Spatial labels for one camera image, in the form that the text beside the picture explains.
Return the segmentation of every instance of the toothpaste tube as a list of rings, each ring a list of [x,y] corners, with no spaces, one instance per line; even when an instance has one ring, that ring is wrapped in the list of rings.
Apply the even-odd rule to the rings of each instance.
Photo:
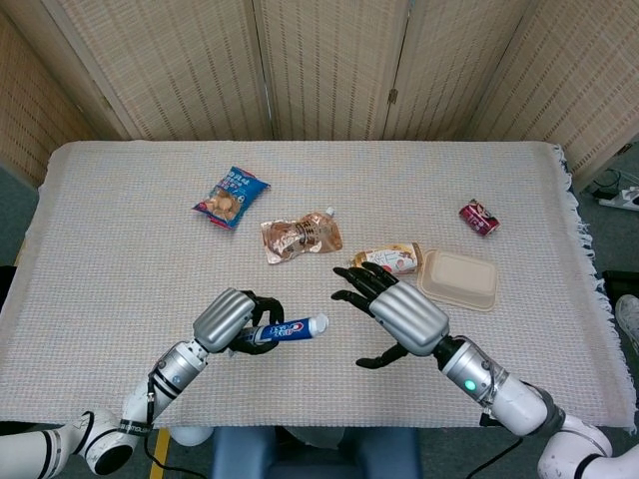
[[[263,344],[271,341],[297,341],[298,339],[311,339],[319,336],[326,331],[327,327],[328,317],[320,313],[317,316],[283,322],[282,324],[245,327],[240,331],[237,339],[250,344]]]

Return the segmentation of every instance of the white tablecloth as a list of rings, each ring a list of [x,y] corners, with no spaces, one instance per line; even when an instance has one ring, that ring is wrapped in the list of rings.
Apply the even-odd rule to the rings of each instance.
[[[67,145],[51,159],[0,316],[0,419],[62,423],[98,406],[119,411],[233,286],[278,298],[289,319],[324,312],[330,328],[264,356],[212,356],[159,424],[476,425],[479,408],[433,358],[356,367],[393,340],[329,299],[347,286],[333,266],[363,248],[417,241],[498,267],[494,311],[442,306],[451,333],[470,336],[568,412],[630,427],[634,389],[560,158],[542,143]],[[233,165],[272,187],[232,233],[191,207]],[[502,222],[489,238],[457,215],[472,198]],[[267,264],[260,223],[329,206],[343,250]]]

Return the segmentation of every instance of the container lid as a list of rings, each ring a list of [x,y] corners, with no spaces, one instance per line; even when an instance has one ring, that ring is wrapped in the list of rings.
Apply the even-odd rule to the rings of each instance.
[[[430,249],[423,256],[417,287],[430,299],[491,311],[497,293],[497,268],[475,257]]]

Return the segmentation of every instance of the food package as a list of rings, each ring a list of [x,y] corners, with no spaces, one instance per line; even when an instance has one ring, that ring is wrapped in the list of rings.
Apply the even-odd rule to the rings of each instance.
[[[232,167],[193,209],[207,215],[219,227],[234,230],[254,199],[268,187],[268,183],[258,180],[249,172]]]
[[[262,223],[262,238],[269,264],[293,259],[303,252],[331,252],[341,249],[341,236],[332,218],[334,210],[310,213],[296,222]]]
[[[421,267],[422,256],[419,244],[389,244],[358,252],[352,259],[352,265],[361,266],[365,261],[379,264],[393,274],[404,274],[417,271]]]

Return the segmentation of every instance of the soda can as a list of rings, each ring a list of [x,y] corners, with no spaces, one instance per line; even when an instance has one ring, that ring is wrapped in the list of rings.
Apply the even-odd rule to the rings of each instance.
[[[477,200],[473,199],[459,211],[468,225],[483,237],[490,235],[499,228],[499,221],[489,210]]]

